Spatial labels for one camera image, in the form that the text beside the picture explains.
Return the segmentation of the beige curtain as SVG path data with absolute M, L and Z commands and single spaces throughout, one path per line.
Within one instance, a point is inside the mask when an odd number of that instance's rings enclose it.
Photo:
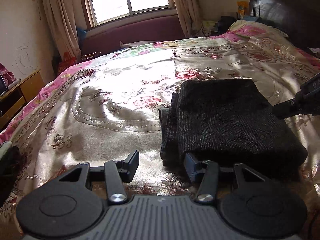
M 197 0 L 174 0 L 174 3 L 185 37 L 202 36 L 203 25 Z
M 43 0 L 49 29 L 60 56 L 68 52 L 80 60 L 78 33 L 73 8 L 73 0 Z

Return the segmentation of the maroon padded bench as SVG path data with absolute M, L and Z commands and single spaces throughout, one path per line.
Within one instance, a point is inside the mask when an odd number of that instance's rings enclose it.
M 120 44 L 140 41 L 173 41 L 184 39 L 178 16 L 164 16 L 111 28 L 84 38 L 81 55 L 118 51 Z

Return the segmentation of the floral satin bedspread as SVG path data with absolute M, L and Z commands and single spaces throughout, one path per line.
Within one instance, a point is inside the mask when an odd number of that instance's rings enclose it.
M 166 169 L 159 148 L 158 111 L 185 80 L 250 78 L 276 104 L 294 96 L 319 72 L 319 59 L 277 29 L 239 20 L 216 37 L 155 42 L 70 67 L 46 85 L 1 133 L 17 146 L 17 178 L 1 189 L 1 222 L 14 221 L 18 202 L 80 162 L 99 166 L 139 150 L 129 190 L 186 194 L 194 188 Z

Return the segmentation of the red bag on floor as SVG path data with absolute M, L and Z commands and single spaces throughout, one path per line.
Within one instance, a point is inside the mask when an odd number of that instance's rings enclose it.
M 71 56 L 71 54 L 69 52 L 65 52 L 63 54 L 63 60 L 58 65 L 57 75 L 60 75 L 62 72 L 64 72 L 70 66 L 73 66 L 75 64 L 76 64 L 76 57 Z

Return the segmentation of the dark wooden headboard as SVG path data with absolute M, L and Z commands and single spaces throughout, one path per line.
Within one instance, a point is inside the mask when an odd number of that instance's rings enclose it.
M 286 33 L 298 48 L 319 48 L 319 0 L 249 0 L 249 14 Z

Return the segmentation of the wooden side cabinet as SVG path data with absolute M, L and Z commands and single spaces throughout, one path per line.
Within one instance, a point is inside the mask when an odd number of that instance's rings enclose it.
M 44 87 L 40 71 L 37 70 L 1 95 L 1 131 L 15 115 Z

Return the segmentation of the pink cloth on cabinet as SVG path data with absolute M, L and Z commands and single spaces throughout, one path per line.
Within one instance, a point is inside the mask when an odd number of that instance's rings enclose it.
M 16 81 L 16 77 L 14 76 L 13 72 L 10 72 L 0 63 L 0 73 L 1 76 L 6 84 L 6 86 L 11 85 Z

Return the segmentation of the right beige curtain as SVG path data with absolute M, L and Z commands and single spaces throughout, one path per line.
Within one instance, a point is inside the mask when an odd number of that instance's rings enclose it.
M 202 36 L 203 25 L 197 0 L 174 0 L 174 3 L 185 37 Z

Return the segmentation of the dark grey knit pants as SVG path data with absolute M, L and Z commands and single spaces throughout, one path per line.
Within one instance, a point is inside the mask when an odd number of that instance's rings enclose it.
M 165 164 L 191 153 L 200 161 L 243 163 L 267 174 L 295 171 L 308 155 L 251 79 L 184 81 L 159 118 Z

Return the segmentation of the black garment at bed edge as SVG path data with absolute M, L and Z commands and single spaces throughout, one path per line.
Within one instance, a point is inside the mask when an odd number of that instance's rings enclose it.
M 17 146 L 13 146 L 11 141 L 6 141 L 1 145 L 0 162 L 0 183 L 1 198 L 0 205 L 3 206 L 8 198 L 21 169 L 21 154 Z

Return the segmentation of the black monitor on cabinet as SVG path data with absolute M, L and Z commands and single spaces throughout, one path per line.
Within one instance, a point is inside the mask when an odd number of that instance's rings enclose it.
M 2 75 L 0 74 L 0 96 L 5 94 L 8 91 L 7 84 L 5 83 Z

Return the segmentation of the clutter pile beside headboard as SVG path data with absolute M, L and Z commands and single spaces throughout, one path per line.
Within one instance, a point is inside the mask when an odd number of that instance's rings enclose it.
M 248 1 L 237 1 L 238 10 L 236 16 L 221 16 L 218 21 L 202 21 L 202 33 L 204 36 L 219 36 L 228 31 L 237 20 L 243 20 L 248 15 Z

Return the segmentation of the left beige curtain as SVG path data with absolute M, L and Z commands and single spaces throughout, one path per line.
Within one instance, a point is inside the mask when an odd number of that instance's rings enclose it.
M 68 52 L 80 60 L 78 33 L 73 8 L 73 0 L 43 0 L 49 29 L 60 56 Z

